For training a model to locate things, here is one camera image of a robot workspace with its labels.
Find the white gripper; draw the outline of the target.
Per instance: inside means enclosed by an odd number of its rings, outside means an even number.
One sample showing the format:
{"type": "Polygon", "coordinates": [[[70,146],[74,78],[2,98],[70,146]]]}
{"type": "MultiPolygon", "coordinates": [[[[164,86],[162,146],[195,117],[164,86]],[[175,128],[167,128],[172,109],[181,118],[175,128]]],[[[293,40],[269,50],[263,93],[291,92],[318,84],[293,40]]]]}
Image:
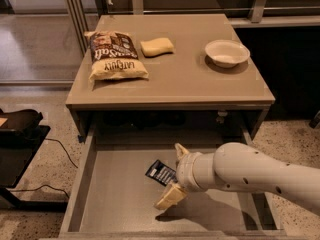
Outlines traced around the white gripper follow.
{"type": "Polygon", "coordinates": [[[177,205],[187,196],[187,191],[201,191],[193,174],[193,167],[200,153],[189,153],[189,150],[180,143],[175,144],[175,149],[177,160],[179,161],[176,169],[176,178],[180,185],[174,182],[168,183],[159,200],[154,204],[154,207],[158,210],[166,210],[173,205],[177,205]]]}

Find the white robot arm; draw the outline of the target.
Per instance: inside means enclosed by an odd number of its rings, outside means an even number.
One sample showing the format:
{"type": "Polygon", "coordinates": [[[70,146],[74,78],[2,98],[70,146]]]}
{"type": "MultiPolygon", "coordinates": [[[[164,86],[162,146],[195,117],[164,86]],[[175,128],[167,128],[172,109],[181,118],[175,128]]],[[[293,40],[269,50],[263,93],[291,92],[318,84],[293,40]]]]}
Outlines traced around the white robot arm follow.
{"type": "Polygon", "coordinates": [[[166,210],[191,192],[269,192],[320,214],[320,170],[285,163],[238,142],[213,153],[191,152],[177,143],[176,179],[166,186],[155,208],[166,210]]]}

